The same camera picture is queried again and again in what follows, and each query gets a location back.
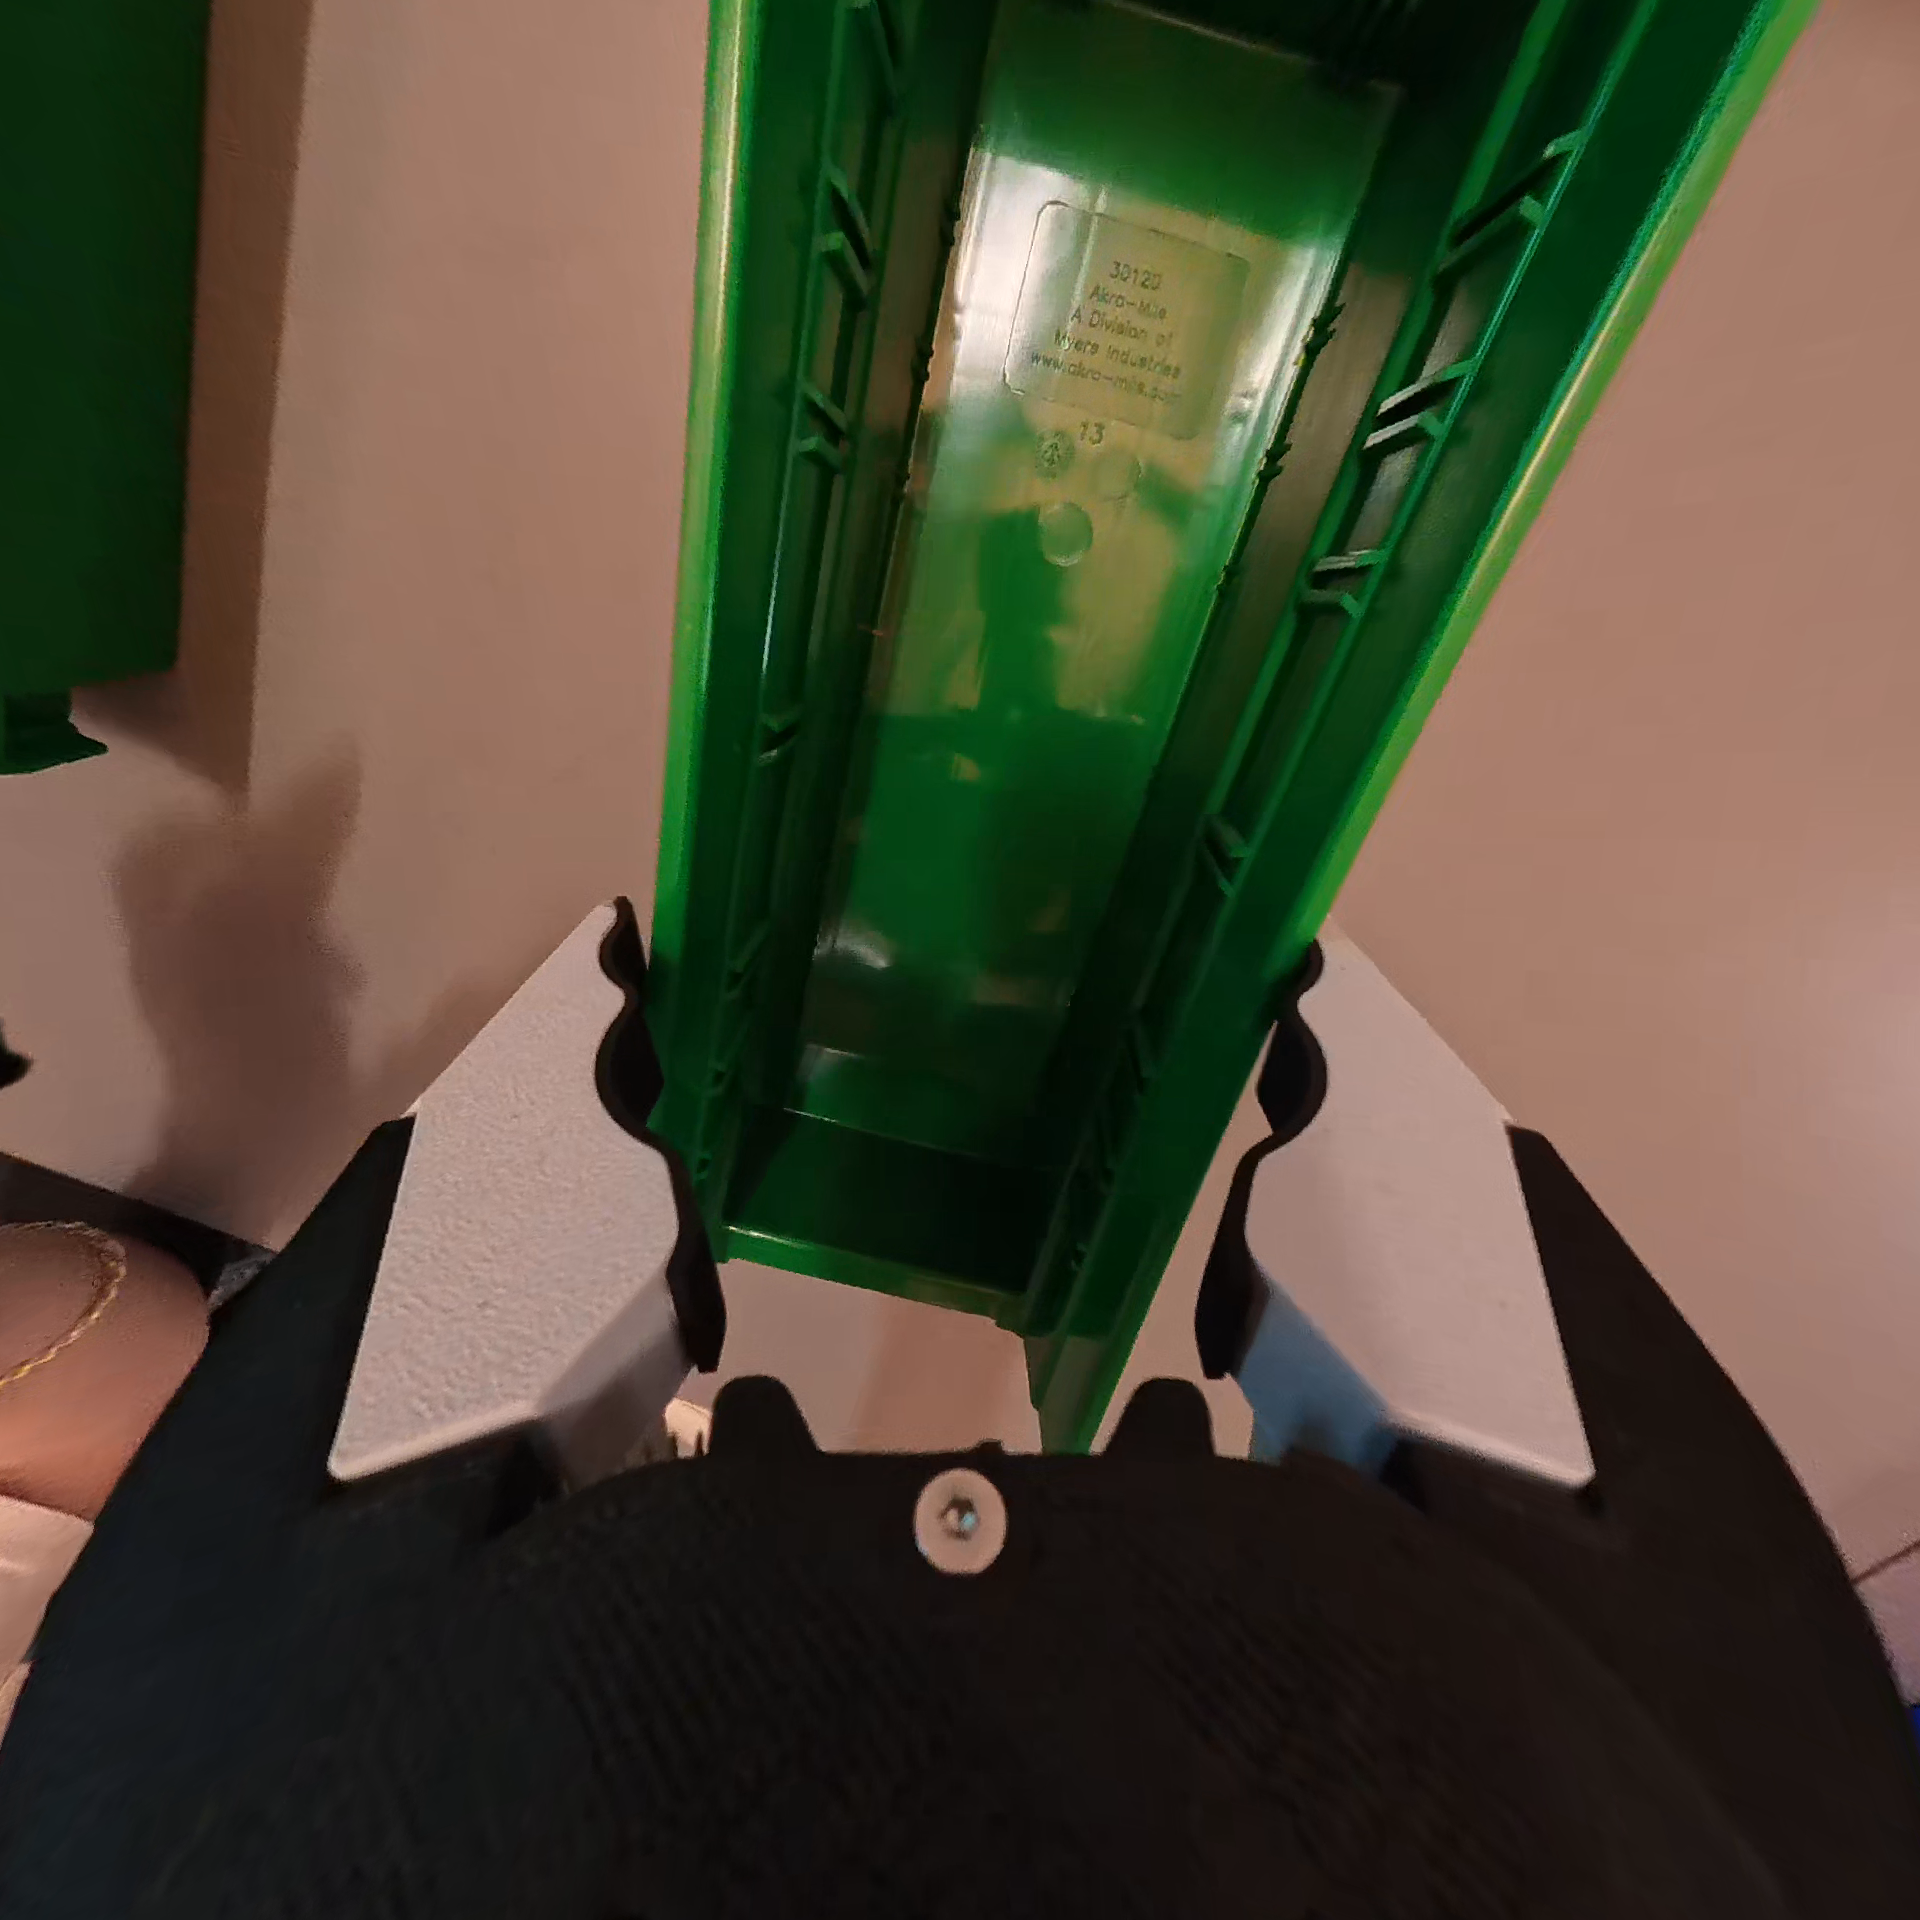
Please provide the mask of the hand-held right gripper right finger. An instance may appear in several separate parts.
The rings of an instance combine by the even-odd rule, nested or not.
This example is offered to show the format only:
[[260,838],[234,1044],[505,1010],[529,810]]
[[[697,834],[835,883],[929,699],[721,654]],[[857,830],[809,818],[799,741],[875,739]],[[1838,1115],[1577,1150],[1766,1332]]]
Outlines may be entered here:
[[1344,937],[1286,987],[1193,1309],[1256,1461],[1382,1477],[1402,1444],[1583,1490],[1577,1408],[1510,1115]]

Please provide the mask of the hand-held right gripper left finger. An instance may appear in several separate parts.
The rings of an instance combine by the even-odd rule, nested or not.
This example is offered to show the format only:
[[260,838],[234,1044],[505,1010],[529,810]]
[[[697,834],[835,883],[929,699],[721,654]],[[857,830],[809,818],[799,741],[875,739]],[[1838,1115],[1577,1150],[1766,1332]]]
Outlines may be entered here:
[[328,1469],[371,1481],[500,1435],[574,1486],[623,1472],[729,1312],[652,1118],[634,902],[601,902],[412,1106]]

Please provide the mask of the green plastic bin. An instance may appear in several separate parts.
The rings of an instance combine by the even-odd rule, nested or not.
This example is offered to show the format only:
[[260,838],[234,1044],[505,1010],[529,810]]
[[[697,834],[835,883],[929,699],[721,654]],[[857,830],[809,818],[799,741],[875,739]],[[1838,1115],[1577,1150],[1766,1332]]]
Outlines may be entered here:
[[3,773],[174,666],[208,3],[3,5]]
[[650,1114],[1087,1452],[1816,5],[712,5]]

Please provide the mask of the person's left forearm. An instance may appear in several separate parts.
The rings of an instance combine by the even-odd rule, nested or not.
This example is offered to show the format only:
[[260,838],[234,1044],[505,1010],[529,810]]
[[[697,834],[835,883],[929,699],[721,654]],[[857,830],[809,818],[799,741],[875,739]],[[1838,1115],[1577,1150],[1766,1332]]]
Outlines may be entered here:
[[3,1493],[96,1521],[208,1341],[192,1270],[78,1220],[3,1229]]

